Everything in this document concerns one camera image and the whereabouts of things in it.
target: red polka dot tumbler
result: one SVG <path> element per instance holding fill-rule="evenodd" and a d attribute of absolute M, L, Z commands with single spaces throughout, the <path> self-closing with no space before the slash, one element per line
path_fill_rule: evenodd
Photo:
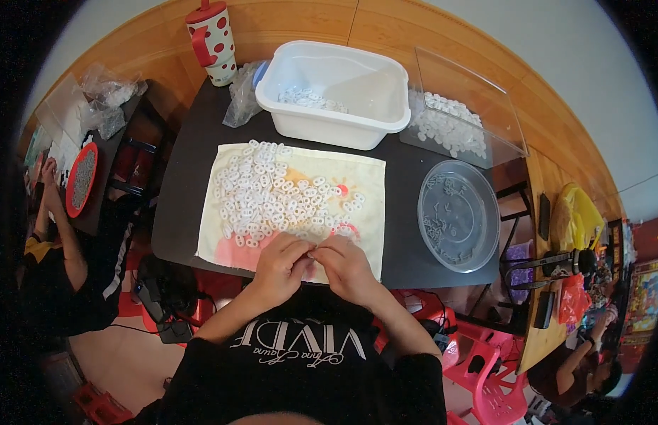
<path fill-rule="evenodd" d="M 185 23 L 208 79 L 217 87 L 228 85 L 237 73 L 228 6 L 224 1 L 202 0 L 201 6 L 185 17 Z"/>

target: yellow plastic bag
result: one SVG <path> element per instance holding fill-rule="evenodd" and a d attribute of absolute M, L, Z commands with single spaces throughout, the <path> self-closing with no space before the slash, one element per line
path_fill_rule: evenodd
<path fill-rule="evenodd" d="M 592 238 L 595 238 L 595 245 L 603 226 L 603 218 L 586 192 L 576 183 L 566 184 L 560 192 L 550 221 L 553 250 L 583 250 L 588 248 Z"/>

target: red plastic bag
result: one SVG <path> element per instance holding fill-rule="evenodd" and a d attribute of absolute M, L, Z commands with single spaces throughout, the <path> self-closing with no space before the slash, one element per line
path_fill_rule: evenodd
<path fill-rule="evenodd" d="M 560 295 L 559 324 L 577 325 L 592 304 L 590 296 L 584 290 L 582 274 L 566 277 L 562 280 Z"/>

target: tiled floor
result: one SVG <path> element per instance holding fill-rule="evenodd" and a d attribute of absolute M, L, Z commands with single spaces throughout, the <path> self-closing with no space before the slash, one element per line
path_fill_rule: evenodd
<path fill-rule="evenodd" d="M 524 163 L 520 163 L 518 166 L 513 164 L 494 169 L 494 187 L 499 190 L 525 180 L 527 171 L 523 166 Z M 500 200 L 499 208 L 502 215 L 506 215 L 522 211 L 524 206 L 520 196 L 514 195 Z M 502 223 L 499 239 L 501 248 L 512 225 L 512 222 Z M 527 242 L 532 237 L 530 220 L 523 218 L 513 243 Z M 130 290 L 130 278 L 124 280 L 122 288 L 125 292 Z M 435 289 L 446 305 L 462 313 L 469 311 L 481 291 L 482 285 Z M 477 309 L 477 314 L 485 314 L 490 305 L 495 305 L 497 300 L 503 298 L 497 280 Z M 145 329 L 141 317 L 117 318 L 114 323 Z M 173 375 L 184 353 L 179 345 L 163 344 L 156 335 L 119 327 L 74 336 L 70 338 L 70 343 L 86 378 L 99 389 L 109 391 L 133 413 L 138 413 L 163 395 L 164 379 Z M 447 410 L 459 415 L 467 413 L 472 406 L 470 392 L 447 378 L 443 378 L 443 385 Z M 532 399 L 534 393 L 531 388 L 525 389 L 525 396 L 528 401 Z M 463 419 L 469 424 L 477 424 L 472 415 Z"/>

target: white plastic basin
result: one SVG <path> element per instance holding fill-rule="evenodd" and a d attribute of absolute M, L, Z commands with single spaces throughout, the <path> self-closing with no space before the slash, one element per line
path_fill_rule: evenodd
<path fill-rule="evenodd" d="M 275 51 L 256 87 L 256 100 L 272 114 L 281 135 L 369 150 L 387 133 L 400 132 L 409 123 L 408 80 L 401 64 L 385 56 L 291 41 Z M 349 114 L 278 102 L 286 89 L 312 89 L 342 102 Z"/>

